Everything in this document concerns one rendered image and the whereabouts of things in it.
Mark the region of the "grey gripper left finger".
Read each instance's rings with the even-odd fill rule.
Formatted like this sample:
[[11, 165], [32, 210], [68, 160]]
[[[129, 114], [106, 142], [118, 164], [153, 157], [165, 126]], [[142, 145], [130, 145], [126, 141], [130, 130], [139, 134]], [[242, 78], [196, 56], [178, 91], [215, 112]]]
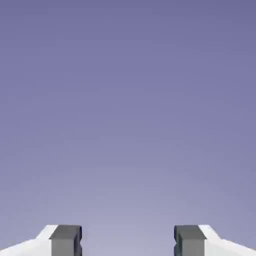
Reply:
[[83, 230], [76, 224], [48, 224], [33, 239], [0, 250], [0, 256], [83, 256]]

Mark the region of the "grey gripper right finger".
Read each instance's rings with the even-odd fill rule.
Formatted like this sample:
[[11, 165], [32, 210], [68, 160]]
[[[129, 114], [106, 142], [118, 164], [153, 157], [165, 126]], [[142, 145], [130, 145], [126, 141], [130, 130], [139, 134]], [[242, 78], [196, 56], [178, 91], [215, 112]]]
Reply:
[[208, 224], [175, 225], [173, 256], [256, 256], [256, 249], [222, 239]]

